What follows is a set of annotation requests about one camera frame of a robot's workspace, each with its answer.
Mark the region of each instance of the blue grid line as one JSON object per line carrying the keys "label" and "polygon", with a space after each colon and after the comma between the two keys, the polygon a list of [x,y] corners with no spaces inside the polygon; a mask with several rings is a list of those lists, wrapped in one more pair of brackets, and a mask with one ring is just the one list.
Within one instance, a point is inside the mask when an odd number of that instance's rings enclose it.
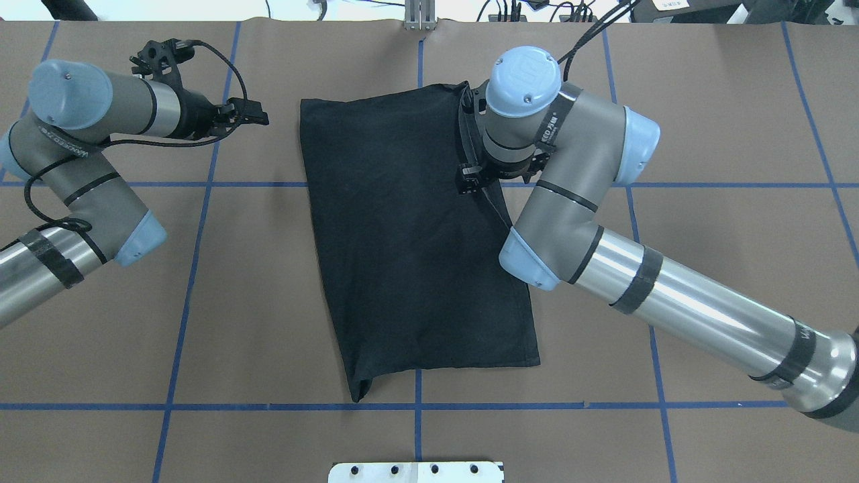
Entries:
{"label": "blue grid line", "polygon": [[[48,36],[48,42],[45,44],[45,50],[42,51],[42,60],[41,62],[45,62],[48,58],[48,54],[51,52],[51,46],[53,46],[54,38],[57,37],[57,30],[59,29],[59,21],[55,21],[53,27],[51,28],[51,35]],[[24,117],[27,114],[27,111],[30,109],[30,97],[24,100],[24,107],[21,108],[21,115],[19,118]],[[3,181],[3,178],[6,177],[6,168],[3,165],[0,165],[0,181]]]}
{"label": "blue grid line", "polygon": [[614,69],[612,68],[612,50],[608,47],[608,32],[602,31],[602,50],[606,53],[606,73],[608,75],[608,88],[612,92],[612,102],[618,103],[618,92],[614,88]]}
{"label": "blue grid line", "polygon": [[[233,49],[229,54],[229,61],[235,64],[235,53],[239,47],[239,33],[241,32],[241,22],[238,21],[235,23],[235,33],[233,35]],[[227,70],[227,79],[224,82],[223,86],[223,97],[222,102],[227,102],[227,97],[229,96],[229,85],[230,81],[233,79],[233,71]],[[174,401],[174,397],[176,394],[176,381],[179,377],[179,365],[182,359],[182,348],[185,344],[185,333],[186,328],[188,326],[188,315],[191,312],[191,297],[194,290],[194,282],[197,279],[197,267],[200,259],[200,245],[203,241],[203,231],[206,224],[206,215],[209,211],[209,201],[211,198],[212,192],[212,182],[215,179],[215,168],[217,165],[217,155],[219,148],[221,147],[221,143],[215,143],[214,148],[212,149],[212,158],[209,163],[209,175],[206,178],[206,191],[203,196],[203,208],[200,210],[200,223],[197,228],[197,240],[194,242],[194,254],[191,261],[191,271],[188,276],[188,287],[185,293],[185,305],[182,309],[182,319],[179,325],[179,336],[176,340],[176,352],[174,354],[173,359],[173,369],[170,373],[170,383],[168,385],[168,393],[167,393],[167,407],[164,409],[164,419],[161,422],[161,437],[158,440],[158,451],[155,454],[155,466],[152,470],[152,483],[158,483],[158,480],[161,478],[161,464],[164,460],[164,449],[167,446],[167,435],[170,430],[170,417],[172,414],[172,405]]]}
{"label": "blue grid line", "polygon": [[[423,43],[426,37],[417,42],[417,88],[423,87]],[[415,461],[423,461],[423,372],[415,369]]]}
{"label": "blue grid line", "polygon": [[173,404],[174,411],[235,411],[235,412],[330,412],[330,411],[414,411],[415,405],[410,402],[376,402],[376,403],[308,403],[308,404]]}
{"label": "blue grid line", "polygon": [[415,370],[415,461],[423,461],[423,371]]}
{"label": "blue grid line", "polygon": [[164,404],[0,402],[0,411],[164,411]]}
{"label": "blue grid line", "polygon": [[829,160],[826,158],[826,151],[823,149],[823,143],[820,141],[817,124],[814,122],[814,116],[811,114],[811,108],[808,106],[808,99],[805,95],[805,89],[802,87],[800,72],[796,68],[794,49],[790,44],[788,24],[784,21],[782,21],[782,35],[784,36],[784,46],[788,49],[790,69],[794,72],[796,88],[799,90],[800,100],[802,100],[802,108],[805,109],[806,117],[808,118],[808,125],[811,126],[814,143],[817,144],[817,152],[820,154],[820,161],[823,163],[823,169],[826,171],[826,178],[829,180],[829,187],[832,189],[832,197],[835,199],[835,205],[838,207],[838,215],[841,217],[841,224],[844,226],[844,233],[847,235],[847,241],[850,243],[850,250],[853,252],[853,261],[856,263],[856,268],[859,268],[859,250],[856,249],[856,240],[853,238],[853,230],[850,229],[850,222],[847,220],[847,214],[844,212],[844,205],[841,203],[841,196],[838,194],[838,188],[835,185],[835,177],[832,175],[832,168],[829,166]]}
{"label": "blue grid line", "polygon": [[[127,181],[131,187],[206,187],[207,181]],[[212,181],[215,188],[259,188],[259,187],[307,187],[306,181]],[[0,181],[0,186],[23,187],[24,181]],[[505,188],[533,188],[537,183],[523,183],[521,181],[502,181],[501,186]],[[859,183],[744,183],[744,182],[705,182],[705,181],[637,181],[630,185],[612,184],[615,188],[765,188],[765,189],[856,189]],[[34,189],[45,187],[45,185],[34,185]]]}
{"label": "blue grid line", "polygon": [[166,411],[174,412],[352,412],[352,411],[618,411],[668,409],[753,409],[788,407],[783,400],[680,400],[629,402],[371,402],[371,403],[100,403],[4,402],[0,411]]}
{"label": "blue grid line", "polygon": [[[612,102],[617,104],[618,95],[615,89],[614,72],[612,69],[612,54],[608,45],[608,32],[602,31],[602,45],[606,53],[606,71],[608,74],[608,87],[612,92]],[[638,236],[638,221],[636,219],[635,200],[632,198],[632,188],[627,186],[626,203],[630,210],[630,223],[632,225],[632,236],[636,243],[640,243]],[[665,402],[665,389],[662,385],[662,369],[659,364],[659,348],[656,345],[656,333],[653,326],[648,327],[650,331],[650,356],[653,359],[653,372],[656,382],[656,394],[659,397],[659,414],[662,420],[662,437],[665,440],[665,454],[668,462],[668,475],[672,483],[677,483],[677,466],[674,462],[674,448],[671,442],[671,427],[668,425],[668,410]]]}
{"label": "blue grid line", "polygon": [[789,407],[783,400],[724,400],[666,402],[668,409],[745,409],[761,407]]}

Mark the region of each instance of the light blue joint cap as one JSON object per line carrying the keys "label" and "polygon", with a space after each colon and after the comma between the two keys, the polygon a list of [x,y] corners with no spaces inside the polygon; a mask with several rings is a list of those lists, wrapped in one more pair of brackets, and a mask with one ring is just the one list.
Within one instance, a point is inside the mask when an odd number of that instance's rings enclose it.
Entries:
{"label": "light blue joint cap", "polygon": [[561,279],[543,263],[543,260],[528,246],[515,228],[510,229],[507,241],[498,255],[501,267],[526,284],[550,291]]}
{"label": "light blue joint cap", "polygon": [[113,85],[105,71],[91,64],[46,60],[29,83],[33,112],[60,129],[84,129],[99,122],[113,102]]}
{"label": "light blue joint cap", "polygon": [[22,180],[28,180],[30,175],[27,171],[24,171],[24,168],[18,164],[18,160],[15,159],[15,155],[12,154],[12,146],[9,145],[9,133],[12,131],[12,128],[9,128],[5,134],[3,134],[3,138],[0,139],[0,164],[6,168],[6,171],[9,171],[11,174],[14,174],[18,178]]}
{"label": "light blue joint cap", "polygon": [[131,265],[158,248],[166,240],[167,231],[158,223],[158,219],[155,218],[152,211],[147,211],[134,231],[131,232],[131,236],[119,249],[115,260],[121,266]]}
{"label": "light blue joint cap", "polygon": [[653,120],[645,118],[624,106],[626,111],[626,133],[624,134],[624,154],[620,157],[620,168],[615,181],[629,185],[647,167],[650,157],[659,143],[661,131]]}
{"label": "light blue joint cap", "polygon": [[495,62],[486,103],[505,118],[524,118],[551,104],[560,90],[561,69],[549,52],[516,47]]}

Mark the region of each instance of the white metal plate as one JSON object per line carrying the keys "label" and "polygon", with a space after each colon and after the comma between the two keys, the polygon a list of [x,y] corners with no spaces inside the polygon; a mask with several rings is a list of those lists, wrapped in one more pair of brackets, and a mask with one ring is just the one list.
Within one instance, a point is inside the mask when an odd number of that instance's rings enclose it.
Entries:
{"label": "white metal plate", "polygon": [[504,465],[501,462],[339,463],[328,473],[328,483],[363,482],[503,483]]}

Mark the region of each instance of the black cloth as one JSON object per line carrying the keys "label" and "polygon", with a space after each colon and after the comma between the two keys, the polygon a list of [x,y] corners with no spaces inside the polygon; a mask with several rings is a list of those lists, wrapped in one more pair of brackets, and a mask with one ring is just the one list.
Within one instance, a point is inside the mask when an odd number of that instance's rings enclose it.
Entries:
{"label": "black cloth", "polygon": [[322,282],[355,402],[382,374],[539,364],[528,288],[498,264],[501,187],[457,193],[464,89],[302,100]]}

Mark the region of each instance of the black tape band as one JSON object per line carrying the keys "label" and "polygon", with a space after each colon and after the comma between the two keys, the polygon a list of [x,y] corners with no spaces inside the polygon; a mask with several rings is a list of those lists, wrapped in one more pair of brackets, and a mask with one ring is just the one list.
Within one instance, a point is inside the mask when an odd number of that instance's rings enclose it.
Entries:
{"label": "black tape band", "polygon": [[565,198],[568,198],[571,201],[575,201],[579,205],[582,205],[585,208],[588,208],[589,210],[593,211],[594,213],[596,213],[597,209],[599,208],[599,206],[597,206],[597,204],[594,203],[593,201],[586,199],[586,198],[583,198],[583,197],[573,193],[572,191],[565,189],[565,188],[562,188],[562,187],[560,187],[554,183],[550,183],[549,181],[538,180],[537,186],[539,186],[541,188],[545,188],[545,189],[547,189],[553,193],[557,193],[561,196],[564,196]]}
{"label": "black tape band", "polygon": [[116,178],[119,178],[119,173],[117,173],[116,171],[114,171],[114,172],[112,172],[112,173],[105,174],[104,176],[101,176],[100,178],[97,178],[97,179],[95,179],[95,180],[92,180],[92,181],[90,181],[89,183],[87,183],[86,185],[81,186],[81,188],[80,188],[79,190],[77,190],[77,191],[75,191],[74,193],[72,193],[72,194],[70,194],[69,196],[67,196],[67,197],[63,200],[63,204],[64,204],[64,205],[66,205],[66,206],[71,205],[72,203],[74,203],[74,202],[75,202],[75,200],[76,200],[76,199],[78,199],[78,198],[80,198],[81,196],[83,196],[84,194],[86,194],[86,193],[88,193],[88,192],[92,191],[92,190],[93,190],[93,188],[95,188],[95,187],[99,186],[100,184],[106,183],[106,182],[108,182],[108,181],[110,181],[110,180],[114,180],[114,179],[116,179]]}
{"label": "black tape band", "polygon": [[55,125],[47,124],[42,119],[34,119],[39,132],[43,136],[51,139],[57,146],[68,150],[75,157],[89,157],[89,155],[100,153],[104,150],[104,147],[81,141],[78,138],[70,136],[68,132],[63,131]]}
{"label": "black tape band", "polygon": [[150,86],[148,82],[144,81],[143,79],[141,79],[140,82],[146,85],[146,89],[149,89],[149,95],[152,96],[152,115],[149,116],[149,123],[146,124],[146,127],[144,127],[143,130],[138,133],[138,135],[145,133],[149,130],[150,127],[152,127],[152,125],[155,123],[155,116],[158,114],[158,98],[155,97],[155,91],[152,90],[152,86]]}
{"label": "black tape band", "polygon": [[653,291],[656,278],[662,269],[662,254],[650,247],[644,247],[642,264],[638,266],[636,276],[633,277],[630,286],[626,287],[624,294],[617,302],[610,304],[622,314],[631,314],[641,307],[644,299]]}
{"label": "black tape band", "polygon": [[[859,354],[859,334],[857,333],[853,333],[853,345],[856,347],[856,354]],[[844,409],[852,406],[857,398],[859,398],[859,366],[853,368],[853,375],[847,381],[847,386],[832,402],[817,411],[803,414],[812,419],[826,419],[838,416]]]}
{"label": "black tape band", "polygon": [[54,244],[38,231],[29,231],[18,241],[23,243],[65,288],[70,289],[83,281],[83,275],[77,266],[65,258],[57,247],[54,247]]}
{"label": "black tape band", "polygon": [[537,133],[534,135],[534,145],[540,148],[545,153],[555,152],[555,140],[557,134],[561,131],[561,125],[570,114],[573,104],[582,92],[578,89],[574,92],[564,93],[558,92],[555,99],[549,104],[549,108],[545,112],[543,122],[540,123]]}
{"label": "black tape band", "polygon": [[793,385],[797,377],[811,363],[814,348],[817,346],[817,335],[814,330],[796,321],[794,322],[794,342],[790,345],[784,360],[772,372],[763,376],[749,376],[753,381],[762,382],[774,389],[784,389]]}
{"label": "black tape band", "polygon": [[90,238],[89,233],[87,233],[86,231],[79,231],[77,234],[81,236],[81,238],[87,243],[87,245],[89,245],[89,248],[93,250],[95,256],[99,257],[99,261],[101,262],[101,264],[106,264],[107,257],[105,256],[104,252],[101,251],[101,248],[99,248],[99,246],[95,244],[95,241]]}
{"label": "black tape band", "polygon": [[591,257],[594,256],[596,248],[600,245],[600,240],[602,240],[602,234],[604,231],[606,231],[606,229],[602,228],[602,226],[596,229],[596,235],[594,235],[594,239],[591,241],[591,246],[588,247],[588,251],[585,253],[585,258],[582,259],[582,263],[580,263],[579,267],[576,268],[576,273],[573,273],[573,276],[570,278],[570,284],[574,284],[578,281],[582,272],[585,271],[585,267],[588,266]]}

